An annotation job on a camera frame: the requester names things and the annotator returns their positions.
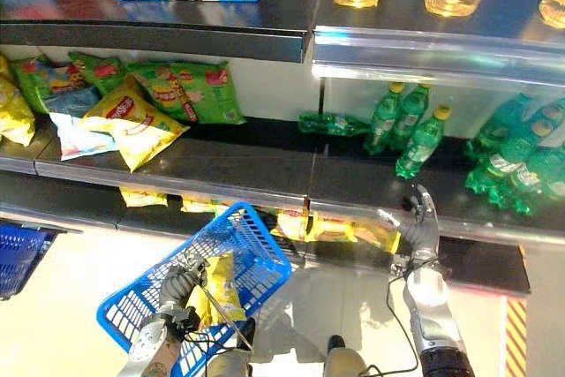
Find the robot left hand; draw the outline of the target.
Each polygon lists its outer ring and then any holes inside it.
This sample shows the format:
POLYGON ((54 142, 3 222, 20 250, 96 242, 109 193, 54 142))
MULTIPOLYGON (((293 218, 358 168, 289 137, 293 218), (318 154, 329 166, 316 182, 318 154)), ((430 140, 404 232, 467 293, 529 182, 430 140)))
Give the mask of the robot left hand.
POLYGON ((207 282, 208 261, 200 254, 188 254, 171 262, 159 289, 159 306, 185 308, 196 287, 207 282))

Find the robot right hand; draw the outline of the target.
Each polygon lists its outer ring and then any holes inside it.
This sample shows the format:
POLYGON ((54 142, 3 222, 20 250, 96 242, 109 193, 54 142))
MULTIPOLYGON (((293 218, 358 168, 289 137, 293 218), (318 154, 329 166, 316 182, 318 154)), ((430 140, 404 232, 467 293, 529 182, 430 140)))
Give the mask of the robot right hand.
POLYGON ((389 224, 411 246, 411 257, 428 260, 438 254, 439 224, 436 207, 429 191, 420 183, 412 184, 411 220, 400 220, 383 209, 377 218, 389 224))

